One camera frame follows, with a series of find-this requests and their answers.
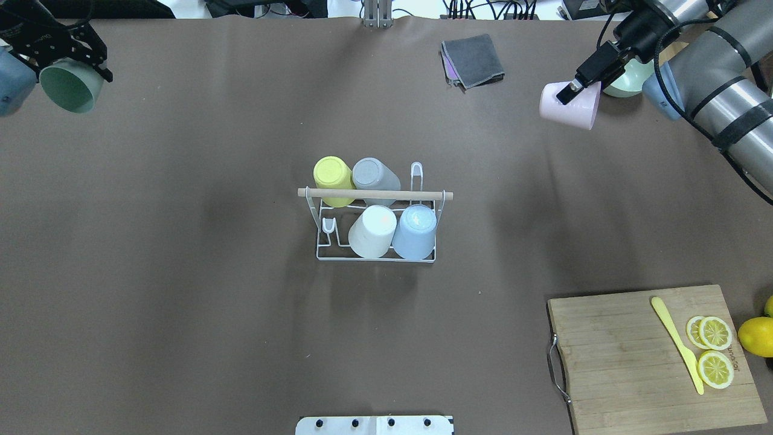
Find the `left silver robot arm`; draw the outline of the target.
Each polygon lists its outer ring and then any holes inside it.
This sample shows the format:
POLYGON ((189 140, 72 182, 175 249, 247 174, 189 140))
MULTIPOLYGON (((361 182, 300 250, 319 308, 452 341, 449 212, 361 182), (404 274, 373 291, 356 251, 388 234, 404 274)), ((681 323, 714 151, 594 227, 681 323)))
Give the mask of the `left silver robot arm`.
POLYGON ((2 116, 14 115, 36 85, 66 111, 94 110, 105 83, 107 46, 91 25, 95 2, 86 16, 63 24, 39 1, 2 2, 2 116))

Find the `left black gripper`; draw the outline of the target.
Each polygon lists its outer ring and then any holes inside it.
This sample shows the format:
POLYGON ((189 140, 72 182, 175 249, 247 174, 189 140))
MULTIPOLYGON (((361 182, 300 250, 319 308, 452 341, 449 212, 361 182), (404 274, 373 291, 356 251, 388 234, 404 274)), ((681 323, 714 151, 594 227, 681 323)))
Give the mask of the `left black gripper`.
POLYGON ((95 2, 89 1, 85 17, 63 24, 41 1, 2 1, 2 40, 17 57, 31 58, 41 67, 69 58, 89 65, 112 83, 107 46, 91 27, 94 11, 95 2))

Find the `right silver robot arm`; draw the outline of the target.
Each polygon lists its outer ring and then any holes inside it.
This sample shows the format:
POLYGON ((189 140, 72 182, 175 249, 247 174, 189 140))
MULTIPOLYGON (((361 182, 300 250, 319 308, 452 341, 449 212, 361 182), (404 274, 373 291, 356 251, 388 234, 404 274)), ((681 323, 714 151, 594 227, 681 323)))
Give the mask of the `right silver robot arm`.
POLYGON ((630 9, 613 41, 550 92, 568 106, 583 91, 606 88, 633 59, 652 62, 644 93, 669 118, 701 133, 756 195, 771 202, 771 96, 743 76, 771 53, 768 1, 604 1, 630 9))

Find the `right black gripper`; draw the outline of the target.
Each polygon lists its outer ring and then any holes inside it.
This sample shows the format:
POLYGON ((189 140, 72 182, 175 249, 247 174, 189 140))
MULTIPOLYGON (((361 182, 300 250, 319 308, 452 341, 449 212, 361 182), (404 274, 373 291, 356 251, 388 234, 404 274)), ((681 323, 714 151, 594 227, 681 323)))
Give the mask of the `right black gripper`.
POLYGON ((582 93, 583 85, 610 85, 624 74, 626 64, 633 58, 641 63, 653 60, 657 41, 673 25, 669 17, 654 7, 635 9, 613 31, 615 42, 604 42, 577 67, 577 80, 566 83, 557 92, 557 101, 568 105, 582 93))

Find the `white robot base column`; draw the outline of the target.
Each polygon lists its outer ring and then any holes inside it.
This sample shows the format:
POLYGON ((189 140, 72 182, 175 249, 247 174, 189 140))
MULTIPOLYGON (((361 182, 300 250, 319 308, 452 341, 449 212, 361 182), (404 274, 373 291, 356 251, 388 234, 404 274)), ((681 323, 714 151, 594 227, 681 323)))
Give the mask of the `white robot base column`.
POLYGON ((295 434, 455 434, 452 416, 307 416, 295 434))

